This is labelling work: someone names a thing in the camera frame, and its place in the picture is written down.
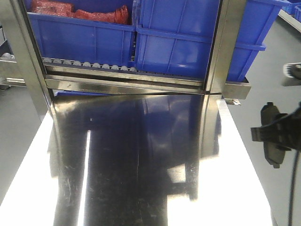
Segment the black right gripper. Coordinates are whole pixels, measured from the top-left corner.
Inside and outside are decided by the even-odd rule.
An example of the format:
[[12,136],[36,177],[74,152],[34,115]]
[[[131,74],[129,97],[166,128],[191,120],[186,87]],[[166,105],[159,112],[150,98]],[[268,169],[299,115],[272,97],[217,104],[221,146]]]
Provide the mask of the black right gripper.
[[261,109],[261,126],[251,128],[252,140],[269,142],[286,149],[301,149],[301,107],[281,113],[272,102]]

